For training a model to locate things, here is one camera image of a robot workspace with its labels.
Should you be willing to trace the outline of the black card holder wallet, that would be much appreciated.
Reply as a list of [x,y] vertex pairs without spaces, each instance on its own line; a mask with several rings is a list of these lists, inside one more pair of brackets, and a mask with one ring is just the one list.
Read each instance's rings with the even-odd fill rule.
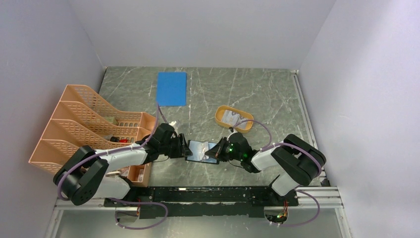
[[215,145],[216,143],[213,143],[213,142],[201,142],[201,141],[195,141],[195,140],[188,140],[188,147],[193,152],[193,156],[189,156],[188,158],[185,158],[185,161],[200,163],[198,161],[199,155],[205,154],[206,151],[208,151]]

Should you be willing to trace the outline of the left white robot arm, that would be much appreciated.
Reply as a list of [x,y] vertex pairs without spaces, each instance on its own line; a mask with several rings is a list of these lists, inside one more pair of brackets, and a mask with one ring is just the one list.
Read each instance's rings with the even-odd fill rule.
[[89,145],[80,147],[53,177],[61,200],[79,206],[92,198],[116,198],[124,206],[137,200],[132,183],[122,176],[106,177],[107,173],[124,167],[151,163],[159,155],[171,159],[191,156],[183,134],[167,123],[156,126],[142,140],[124,147],[94,150]]

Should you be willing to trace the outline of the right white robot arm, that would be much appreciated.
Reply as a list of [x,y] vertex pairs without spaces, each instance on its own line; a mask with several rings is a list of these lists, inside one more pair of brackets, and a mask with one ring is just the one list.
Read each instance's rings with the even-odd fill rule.
[[280,205],[289,191],[308,186],[320,175],[327,162],[322,152],[294,134],[288,134],[283,141],[256,150],[242,133],[235,132],[221,138],[205,155],[221,162],[239,161],[244,170],[250,173],[280,166],[284,172],[268,186],[267,199],[272,205]]

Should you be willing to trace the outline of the yellow oval tray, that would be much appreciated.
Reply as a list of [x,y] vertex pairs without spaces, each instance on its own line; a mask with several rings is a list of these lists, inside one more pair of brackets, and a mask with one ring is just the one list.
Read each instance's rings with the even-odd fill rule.
[[[218,125],[220,125],[220,126],[222,126],[222,127],[225,127],[225,128],[229,128],[229,127],[233,127],[234,125],[231,125],[231,124],[226,124],[226,123],[223,123],[222,122],[222,117],[223,117],[223,114],[224,114],[224,112],[225,112],[225,110],[231,110],[231,111],[234,111],[234,112],[237,112],[237,113],[239,113],[240,115],[242,115],[242,116],[245,116],[245,117],[248,117],[248,118],[254,118],[250,113],[247,113],[247,112],[245,112],[245,111],[241,111],[241,110],[239,110],[239,109],[235,109],[235,108],[233,108],[233,107],[230,107],[230,106],[227,106],[227,105],[222,105],[222,106],[220,106],[220,107],[218,107],[218,109],[216,110],[216,113],[215,113],[215,121],[216,121],[216,123],[218,124]],[[241,130],[241,129],[239,129],[239,128],[236,128],[235,127],[235,129],[237,130],[237,131],[239,131],[239,132],[241,132],[241,133],[247,133],[247,132],[249,132],[250,131],[250,129],[249,130]]]

